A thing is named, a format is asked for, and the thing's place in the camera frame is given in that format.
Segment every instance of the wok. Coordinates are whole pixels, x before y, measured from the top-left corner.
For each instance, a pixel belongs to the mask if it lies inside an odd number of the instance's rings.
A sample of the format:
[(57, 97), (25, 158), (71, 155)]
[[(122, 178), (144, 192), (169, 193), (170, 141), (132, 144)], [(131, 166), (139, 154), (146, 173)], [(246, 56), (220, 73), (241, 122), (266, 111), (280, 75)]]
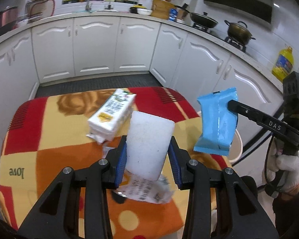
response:
[(176, 7), (188, 12), (191, 20), (198, 25), (201, 25), (206, 28), (214, 28), (218, 24), (217, 21), (208, 17), (206, 12), (204, 12), (204, 14), (191, 13), (190, 11), (188, 11), (187, 9), (184, 9), (181, 6), (176, 5)]

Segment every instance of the bowl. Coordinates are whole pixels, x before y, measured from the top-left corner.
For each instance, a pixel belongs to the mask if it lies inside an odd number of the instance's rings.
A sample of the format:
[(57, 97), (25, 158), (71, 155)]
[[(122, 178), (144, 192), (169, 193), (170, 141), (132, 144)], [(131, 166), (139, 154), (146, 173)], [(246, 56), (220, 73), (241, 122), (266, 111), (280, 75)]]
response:
[(137, 8), (137, 13), (140, 14), (140, 15), (150, 16), (151, 13), (152, 13), (152, 10)]

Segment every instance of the gas stove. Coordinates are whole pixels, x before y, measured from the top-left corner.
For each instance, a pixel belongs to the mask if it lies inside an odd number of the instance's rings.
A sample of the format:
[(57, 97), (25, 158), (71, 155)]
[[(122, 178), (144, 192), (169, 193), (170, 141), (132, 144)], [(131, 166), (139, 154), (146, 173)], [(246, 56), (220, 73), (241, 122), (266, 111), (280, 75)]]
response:
[(242, 52), (246, 53), (246, 46), (244, 46), (243, 44), (241, 44), (240, 42), (238, 42), (237, 40), (235, 40), (232, 37), (226, 37), (224, 39), (224, 41), (230, 45), (232, 45), (233, 47), (241, 50)]
[[(207, 33), (207, 34), (210, 34), (210, 35), (212, 35), (212, 36), (214, 36), (214, 37), (216, 37), (216, 38), (219, 38), (219, 37), (217, 36), (217, 34), (216, 34), (212, 29), (210, 29), (210, 28), (206, 28), (206, 27), (204, 27), (204, 26), (202, 26), (202, 25), (199, 25), (199, 24), (197, 24), (197, 23), (194, 23), (193, 26), (192, 26), (192, 28), (198, 29), (198, 30), (200, 30), (200, 31), (202, 31), (202, 32), (204, 32), (204, 33)], [(239, 49), (240, 51), (246, 53), (246, 46), (244, 46), (243, 44), (239, 43), (239, 42), (238, 42), (237, 40), (235, 40), (234, 38), (232, 38), (232, 37), (228, 37), (228, 36), (227, 36), (227, 37), (224, 39), (224, 41), (225, 41), (226, 43), (232, 45), (233, 47)]]
[(195, 28), (195, 29), (200, 30), (200, 31), (202, 31), (202, 32), (204, 32), (204, 33), (210, 34), (210, 35), (212, 35), (212, 36), (214, 36), (214, 37), (216, 37), (216, 38), (219, 38), (219, 37), (217, 36), (217, 33), (216, 33), (216, 32), (214, 32), (214, 31), (213, 31), (212, 29), (210, 29), (210, 28), (204, 27), (203, 25), (199, 25), (199, 24), (197, 24), (197, 23), (194, 23), (193, 26), (192, 26), (192, 28)]

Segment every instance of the cooking oil bottle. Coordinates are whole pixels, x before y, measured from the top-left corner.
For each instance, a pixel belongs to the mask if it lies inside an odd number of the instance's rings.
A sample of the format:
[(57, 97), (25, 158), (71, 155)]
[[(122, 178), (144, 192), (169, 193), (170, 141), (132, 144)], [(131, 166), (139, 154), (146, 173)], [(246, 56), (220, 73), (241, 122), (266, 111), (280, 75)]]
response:
[(293, 64), (292, 47), (286, 45), (286, 48), (279, 52), (276, 64), (272, 68), (271, 73), (282, 82), (291, 73)]

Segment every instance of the screw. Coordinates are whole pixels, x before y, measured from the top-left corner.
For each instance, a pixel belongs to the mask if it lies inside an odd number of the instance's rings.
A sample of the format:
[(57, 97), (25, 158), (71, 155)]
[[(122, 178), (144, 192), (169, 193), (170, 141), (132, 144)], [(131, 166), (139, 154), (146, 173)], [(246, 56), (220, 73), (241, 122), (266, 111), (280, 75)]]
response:
[(107, 159), (101, 159), (98, 162), (99, 165), (106, 165), (107, 163), (108, 163)]
[(72, 172), (71, 167), (66, 167), (66, 168), (63, 169), (63, 173), (65, 173), (65, 174), (69, 174), (70, 172)]
[(195, 159), (191, 159), (191, 160), (188, 161), (188, 163), (189, 163), (190, 165), (197, 165), (197, 164), (198, 164), (198, 161), (195, 160)]
[(234, 170), (232, 168), (227, 167), (227, 168), (225, 168), (225, 173), (227, 173), (227, 174), (233, 174)]

